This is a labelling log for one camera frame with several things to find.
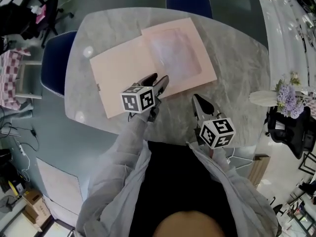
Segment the black shirt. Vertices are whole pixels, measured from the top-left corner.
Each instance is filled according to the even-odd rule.
[[[225,236],[237,236],[222,184],[188,146],[148,142],[152,156],[138,195],[130,237],[152,236],[157,226],[179,211],[199,211],[213,218]]]

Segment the vase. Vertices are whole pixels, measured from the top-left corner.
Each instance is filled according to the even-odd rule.
[[[277,93],[275,91],[260,90],[252,92],[249,96],[251,103],[255,105],[271,107],[277,105]]]

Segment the table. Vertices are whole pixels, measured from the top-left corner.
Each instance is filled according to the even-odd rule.
[[[65,110],[68,118],[119,134],[127,124],[127,113],[107,119],[89,58],[141,35],[141,29],[191,17],[210,56],[218,80],[164,98],[160,114],[149,124],[145,139],[184,145],[195,141],[196,120],[191,97],[203,94],[215,101],[232,119],[237,134],[231,146],[255,145],[267,108],[249,102],[257,90],[270,89],[268,51],[259,42],[225,24],[198,15],[159,8],[121,8],[87,15],[77,33],[68,60]]]

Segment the desk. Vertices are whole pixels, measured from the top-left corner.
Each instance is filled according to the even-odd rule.
[[[90,61],[83,55],[92,46],[94,57],[109,48],[141,35],[141,29],[191,17],[210,56],[218,80],[162,100],[160,114],[149,124],[145,139],[184,145],[196,138],[196,120],[191,97],[203,94],[232,118],[237,134],[231,146],[255,145],[267,108],[251,104],[248,96],[269,90],[268,51],[244,33],[198,15],[158,8],[121,8],[87,15],[76,35],[68,60],[65,110],[68,118],[119,134],[127,124],[127,113],[108,119],[97,90]]]

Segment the black metal frame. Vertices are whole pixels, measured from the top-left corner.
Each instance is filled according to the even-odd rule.
[[[303,154],[303,161],[300,164],[300,166],[298,167],[298,169],[313,176],[316,173],[316,170],[306,166],[305,163],[306,163],[307,158],[310,159],[311,161],[313,161],[314,163],[316,163],[316,156],[314,154],[312,154],[311,152],[304,153]]]

